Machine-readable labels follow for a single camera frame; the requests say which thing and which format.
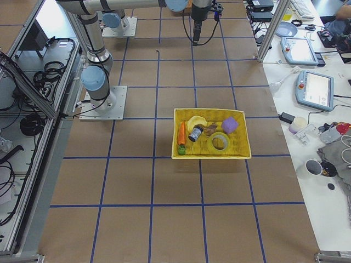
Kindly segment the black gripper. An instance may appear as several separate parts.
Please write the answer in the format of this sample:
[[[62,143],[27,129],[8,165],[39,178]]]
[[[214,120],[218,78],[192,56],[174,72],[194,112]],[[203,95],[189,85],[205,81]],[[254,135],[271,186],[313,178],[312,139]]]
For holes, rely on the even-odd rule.
[[[200,40],[202,21],[205,21],[209,12],[214,13],[214,20],[219,21],[222,16],[223,6],[216,0],[193,0],[191,5],[191,18],[194,20],[193,46]]]

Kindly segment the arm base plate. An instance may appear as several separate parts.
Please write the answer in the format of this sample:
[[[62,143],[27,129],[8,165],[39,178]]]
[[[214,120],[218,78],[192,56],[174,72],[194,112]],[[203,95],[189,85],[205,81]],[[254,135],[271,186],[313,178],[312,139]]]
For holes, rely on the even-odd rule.
[[[106,101],[99,106],[97,101],[83,104],[82,114],[79,119],[83,121],[122,121],[127,97],[126,85],[114,85],[110,87],[110,95]]]
[[[102,36],[105,38],[134,37],[137,20],[138,19],[135,16],[125,16],[124,18],[121,18],[115,13],[106,13],[102,18]]]

